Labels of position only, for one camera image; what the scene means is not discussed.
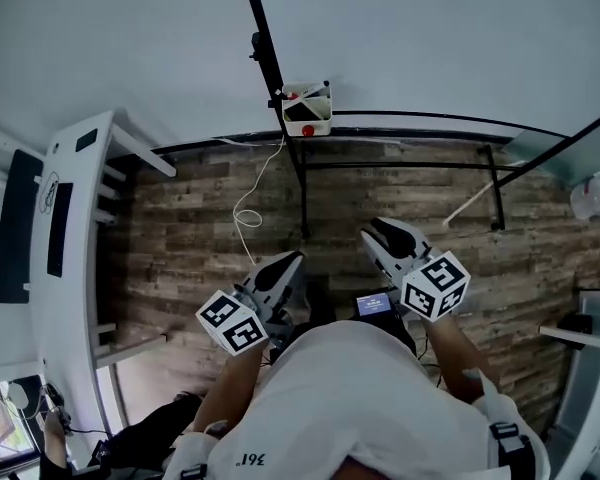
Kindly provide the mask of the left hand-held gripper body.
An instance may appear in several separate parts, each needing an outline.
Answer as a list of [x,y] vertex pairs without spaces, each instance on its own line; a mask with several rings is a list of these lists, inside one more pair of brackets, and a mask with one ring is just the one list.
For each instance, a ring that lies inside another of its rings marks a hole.
[[290,286],[258,292],[235,284],[231,293],[218,290],[196,313],[209,336],[232,356],[268,341],[283,351],[294,330],[285,306],[293,295]]

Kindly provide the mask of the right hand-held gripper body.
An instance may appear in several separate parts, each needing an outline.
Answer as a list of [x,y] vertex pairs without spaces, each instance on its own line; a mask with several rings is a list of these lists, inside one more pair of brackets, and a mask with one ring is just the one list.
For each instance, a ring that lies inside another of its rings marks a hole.
[[446,251],[401,278],[397,310],[436,322],[464,300],[469,283],[469,272]]

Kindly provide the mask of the white storage box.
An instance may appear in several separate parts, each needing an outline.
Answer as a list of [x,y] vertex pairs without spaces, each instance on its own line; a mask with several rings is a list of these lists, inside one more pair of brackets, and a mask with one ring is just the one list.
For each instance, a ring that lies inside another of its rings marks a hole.
[[[319,94],[315,94],[313,97],[309,98],[301,98],[299,96],[298,99],[290,101],[288,99],[288,94],[291,92],[295,92],[300,94],[304,89],[310,87],[312,83],[299,83],[299,84],[287,84],[283,85],[281,88],[281,109],[282,109],[282,117],[285,123],[285,127],[287,133],[291,137],[304,137],[302,135],[302,128],[305,125],[312,125],[314,127],[315,133],[312,137],[319,136],[327,136],[331,132],[331,123],[332,123],[332,98],[331,98],[331,84],[327,89],[323,89]],[[310,107],[319,117],[319,121],[312,122],[289,122],[285,119],[284,109],[289,104],[293,105],[298,102],[304,102],[308,107]]]

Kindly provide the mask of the person's right forearm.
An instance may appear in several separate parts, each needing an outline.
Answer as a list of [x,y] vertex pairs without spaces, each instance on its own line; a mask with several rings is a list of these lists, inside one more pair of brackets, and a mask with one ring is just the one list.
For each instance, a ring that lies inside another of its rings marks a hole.
[[469,340],[453,314],[448,313],[435,322],[423,319],[422,324],[452,396],[472,404],[484,394],[480,377],[468,377],[465,372],[469,370],[478,369],[494,384],[499,383],[487,356]]

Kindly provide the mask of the person's left forearm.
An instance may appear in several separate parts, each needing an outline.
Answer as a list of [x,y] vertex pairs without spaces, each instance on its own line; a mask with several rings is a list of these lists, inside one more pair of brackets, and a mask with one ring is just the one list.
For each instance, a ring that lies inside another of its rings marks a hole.
[[193,422],[193,431],[221,429],[224,437],[242,420],[251,403],[268,343],[263,341],[227,359],[221,374],[205,395]]

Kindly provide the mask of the small black box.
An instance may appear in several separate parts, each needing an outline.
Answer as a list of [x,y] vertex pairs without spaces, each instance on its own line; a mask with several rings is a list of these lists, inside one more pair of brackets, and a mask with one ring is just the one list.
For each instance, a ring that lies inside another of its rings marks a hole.
[[593,318],[591,315],[571,313],[564,316],[557,327],[569,332],[591,335],[593,330]]

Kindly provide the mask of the person's left shoe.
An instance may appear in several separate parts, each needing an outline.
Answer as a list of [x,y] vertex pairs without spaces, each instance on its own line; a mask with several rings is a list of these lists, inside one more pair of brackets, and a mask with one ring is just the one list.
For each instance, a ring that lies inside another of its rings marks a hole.
[[335,309],[324,284],[309,280],[305,288],[305,302],[310,310],[309,323],[316,327],[336,321]]

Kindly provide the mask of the small screen device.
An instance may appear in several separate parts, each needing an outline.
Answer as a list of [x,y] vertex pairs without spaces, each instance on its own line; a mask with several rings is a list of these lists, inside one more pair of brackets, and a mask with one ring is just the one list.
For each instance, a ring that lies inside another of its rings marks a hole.
[[376,292],[356,297],[355,308],[356,315],[361,318],[391,314],[394,310],[387,292]]

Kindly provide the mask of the white rod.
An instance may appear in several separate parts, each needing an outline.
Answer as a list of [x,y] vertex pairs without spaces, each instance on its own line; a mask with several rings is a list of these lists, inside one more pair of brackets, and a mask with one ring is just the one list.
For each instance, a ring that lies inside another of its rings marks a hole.
[[446,217],[442,221],[442,223],[441,223],[442,228],[448,229],[449,225],[453,219],[455,219],[462,212],[464,212],[467,208],[469,208],[471,205],[473,205],[479,198],[481,198],[486,192],[488,192],[492,188],[493,188],[492,182],[489,182],[486,185],[484,185],[478,192],[476,192],[465,203],[463,203],[461,206],[459,206],[457,209],[455,209],[448,217]]

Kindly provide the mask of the glass table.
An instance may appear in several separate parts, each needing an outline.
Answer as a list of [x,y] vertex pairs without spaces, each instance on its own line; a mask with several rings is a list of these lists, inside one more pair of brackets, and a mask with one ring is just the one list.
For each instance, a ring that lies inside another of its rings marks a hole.
[[499,179],[500,188],[535,169],[575,186],[600,172],[600,117],[571,137],[523,131],[503,151],[523,164]]

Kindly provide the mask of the white side table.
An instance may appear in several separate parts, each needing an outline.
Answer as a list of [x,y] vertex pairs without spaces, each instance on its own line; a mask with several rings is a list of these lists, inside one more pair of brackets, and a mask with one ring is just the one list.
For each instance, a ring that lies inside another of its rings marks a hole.
[[577,292],[578,310],[591,315],[592,334],[541,326],[539,333],[573,350],[564,393],[546,448],[551,480],[600,480],[600,289]]

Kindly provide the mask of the clear plastic bottle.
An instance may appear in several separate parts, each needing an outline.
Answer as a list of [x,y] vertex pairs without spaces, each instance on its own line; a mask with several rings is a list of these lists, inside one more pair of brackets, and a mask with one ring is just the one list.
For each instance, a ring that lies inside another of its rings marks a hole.
[[588,220],[600,213],[600,172],[573,188],[570,203],[579,220]]

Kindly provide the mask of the black keyboard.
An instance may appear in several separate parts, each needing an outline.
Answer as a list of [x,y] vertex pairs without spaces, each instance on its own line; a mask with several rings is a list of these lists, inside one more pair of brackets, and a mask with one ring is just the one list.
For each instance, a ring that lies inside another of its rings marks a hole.
[[60,183],[56,190],[47,250],[47,273],[61,278],[67,219],[73,191],[72,183]]

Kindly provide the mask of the window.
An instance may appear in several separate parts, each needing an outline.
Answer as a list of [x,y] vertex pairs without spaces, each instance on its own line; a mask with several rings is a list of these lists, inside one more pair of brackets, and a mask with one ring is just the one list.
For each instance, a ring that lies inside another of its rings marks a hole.
[[37,453],[25,422],[6,398],[6,383],[0,383],[0,469]]

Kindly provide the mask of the white rack frame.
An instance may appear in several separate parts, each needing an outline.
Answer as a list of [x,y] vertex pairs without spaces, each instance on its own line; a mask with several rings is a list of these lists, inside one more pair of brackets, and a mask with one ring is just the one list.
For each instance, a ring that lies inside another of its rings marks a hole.
[[[98,129],[95,143],[76,152],[78,138]],[[98,228],[116,218],[101,210],[102,198],[114,201],[117,191],[104,183],[104,176],[125,180],[120,171],[107,166],[112,153],[126,151],[162,174],[176,170],[136,139],[107,111],[57,132],[43,160],[34,211],[30,254],[29,306],[34,319],[41,374],[63,398],[69,417],[67,439],[70,457],[77,467],[86,466],[98,441],[110,431],[103,404],[98,371],[166,343],[165,334],[145,339],[118,351],[103,347],[105,332],[97,321],[96,241]],[[56,190],[72,183],[67,219],[63,272],[58,278],[47,273],[49,230]]]

